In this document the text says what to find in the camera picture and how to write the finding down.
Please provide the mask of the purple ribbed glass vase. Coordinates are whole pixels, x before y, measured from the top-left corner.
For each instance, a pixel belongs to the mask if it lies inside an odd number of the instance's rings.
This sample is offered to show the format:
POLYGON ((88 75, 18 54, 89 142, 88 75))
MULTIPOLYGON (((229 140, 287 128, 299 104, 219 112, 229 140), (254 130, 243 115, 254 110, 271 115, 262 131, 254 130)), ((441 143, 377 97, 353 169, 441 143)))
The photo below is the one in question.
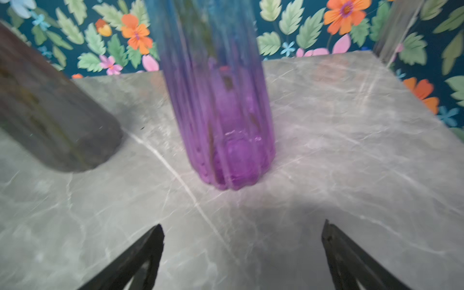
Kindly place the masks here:
POLYGON ((147 1, 188 159, 220 190, 252 186, 276 155, 249 1, 147 1))

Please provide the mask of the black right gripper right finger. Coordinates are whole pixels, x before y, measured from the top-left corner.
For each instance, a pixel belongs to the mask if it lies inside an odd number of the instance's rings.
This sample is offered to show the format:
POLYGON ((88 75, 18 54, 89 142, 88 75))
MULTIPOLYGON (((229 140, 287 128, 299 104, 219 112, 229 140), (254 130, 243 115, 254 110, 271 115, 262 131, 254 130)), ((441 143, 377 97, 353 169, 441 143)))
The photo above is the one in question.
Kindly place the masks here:
POLYGON ((336 290, 411 290, 329 220, 321 241, 336 290))

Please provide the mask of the aluminium frame post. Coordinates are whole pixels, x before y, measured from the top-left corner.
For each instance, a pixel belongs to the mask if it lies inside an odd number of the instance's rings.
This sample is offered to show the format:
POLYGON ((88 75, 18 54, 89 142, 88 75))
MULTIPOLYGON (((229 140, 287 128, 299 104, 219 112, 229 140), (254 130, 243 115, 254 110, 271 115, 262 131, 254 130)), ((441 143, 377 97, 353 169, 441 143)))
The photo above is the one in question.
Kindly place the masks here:
POLYGON ((386 67, 394 61, 399 45, 417 20, 424 2, 423 0, 397 0, 391 5, 389 16, 381 27, 379 39, 373 47, 373 53, 386 67))

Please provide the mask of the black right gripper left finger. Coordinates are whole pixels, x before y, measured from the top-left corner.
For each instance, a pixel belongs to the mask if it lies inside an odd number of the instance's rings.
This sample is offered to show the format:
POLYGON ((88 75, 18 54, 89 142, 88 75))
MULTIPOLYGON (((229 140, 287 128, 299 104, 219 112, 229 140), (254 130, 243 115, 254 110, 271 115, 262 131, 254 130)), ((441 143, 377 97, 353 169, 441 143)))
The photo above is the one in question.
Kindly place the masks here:
POLYGON ((164 250, 163 227, 158 224, 80 290, 152 290, 164 250))

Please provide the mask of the smoky brown ribbed glass vase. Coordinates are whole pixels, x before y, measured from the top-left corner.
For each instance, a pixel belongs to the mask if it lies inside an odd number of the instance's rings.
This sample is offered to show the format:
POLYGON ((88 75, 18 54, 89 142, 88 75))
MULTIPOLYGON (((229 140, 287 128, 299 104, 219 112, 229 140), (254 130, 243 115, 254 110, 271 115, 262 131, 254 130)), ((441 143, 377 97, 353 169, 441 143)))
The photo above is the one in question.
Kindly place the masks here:
POLYGON ((1 129, 45 166, 85 172, 122 143, 118 120, 1 25, 1 129))

